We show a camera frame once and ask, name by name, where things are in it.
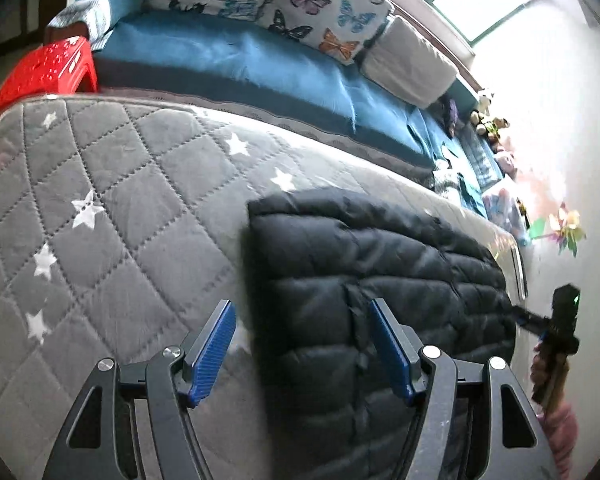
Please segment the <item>pink sleeve forearm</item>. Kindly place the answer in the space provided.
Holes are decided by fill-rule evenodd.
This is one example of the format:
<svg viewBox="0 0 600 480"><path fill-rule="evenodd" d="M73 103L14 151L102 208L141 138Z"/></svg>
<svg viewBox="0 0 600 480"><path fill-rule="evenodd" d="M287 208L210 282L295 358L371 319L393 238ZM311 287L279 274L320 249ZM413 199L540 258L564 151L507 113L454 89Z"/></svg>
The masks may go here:
<svg viewBox="0 0 600 480"><path fill-rule="evenodd" d="M579 433L576 414L570 403L561 400L553 411L539 414L538 419L550 445L560 478L567 480L572 471L572 453Z"/></svg>

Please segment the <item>person right hand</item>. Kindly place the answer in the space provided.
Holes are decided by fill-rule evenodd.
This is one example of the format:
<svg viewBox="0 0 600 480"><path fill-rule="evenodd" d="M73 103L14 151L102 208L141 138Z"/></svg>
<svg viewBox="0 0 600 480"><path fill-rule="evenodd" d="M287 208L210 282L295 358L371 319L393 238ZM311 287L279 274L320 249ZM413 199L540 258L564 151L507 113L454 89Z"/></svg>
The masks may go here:
<svg viewBox="0 0 600 480"><path fill-rule="evenodd" d="M542 406L543 413L548 415L557 410L564 396L564 385L556 374L547 373L546 358L550 354L544 344L539 341L533 348L534 356L530 366L530 379L532 382L532 394L539 395L541 389L545 389L542 400L535 400L536 404Z"/></svg>

